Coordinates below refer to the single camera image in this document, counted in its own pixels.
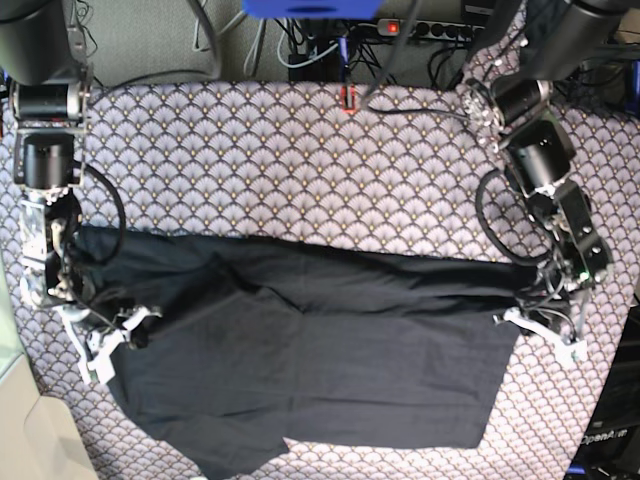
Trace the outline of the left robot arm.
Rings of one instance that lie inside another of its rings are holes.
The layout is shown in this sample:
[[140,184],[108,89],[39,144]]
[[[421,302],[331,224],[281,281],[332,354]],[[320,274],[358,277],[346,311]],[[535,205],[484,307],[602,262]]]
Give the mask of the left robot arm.
[[[549,1],[524,24],[549,25],[532,56],[515,74],[501,76],[491,85],[467,80],[464,109],[478,126],[493,127],[500,138],[496,149],[507,156],[480,181],[475,209],[480,226],[505,256],[521,266],[535,266],[546,286],[517,293],[517,305],[502,321],[528,330],[548,327],[553,318],[567,321],[568,314],[551,307],[555,300],[569,302],[575,294],[586,303],[593,287],[606,278],[611,252],[597,234],[590,205],[569,175],[575,149],[566,131],[549,110],[554,84],[568,77],[603,40],[613,26],[634,7],[632,1]],[[550,239],[548,252],[522,257],[510,251],[490,228],[484,215],[486,186],[500,174],[514,181],[524,198],[530,220]]]

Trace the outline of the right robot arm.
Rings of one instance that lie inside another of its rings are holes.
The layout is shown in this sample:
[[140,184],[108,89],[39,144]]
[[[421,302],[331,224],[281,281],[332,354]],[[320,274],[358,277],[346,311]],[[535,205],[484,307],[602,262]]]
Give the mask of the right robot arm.
[[16,121],[13,179],[21,190],[24,298],[37,309],[93,315],[112,327],[91,304],[95,289],[88,273],[106,266],[122,245],[95,258],[75,244],[82,211],[74,191],[85,176],[116,191],[75,154],[87,133],[93,80],[75,2],[2,2],[1,68]]

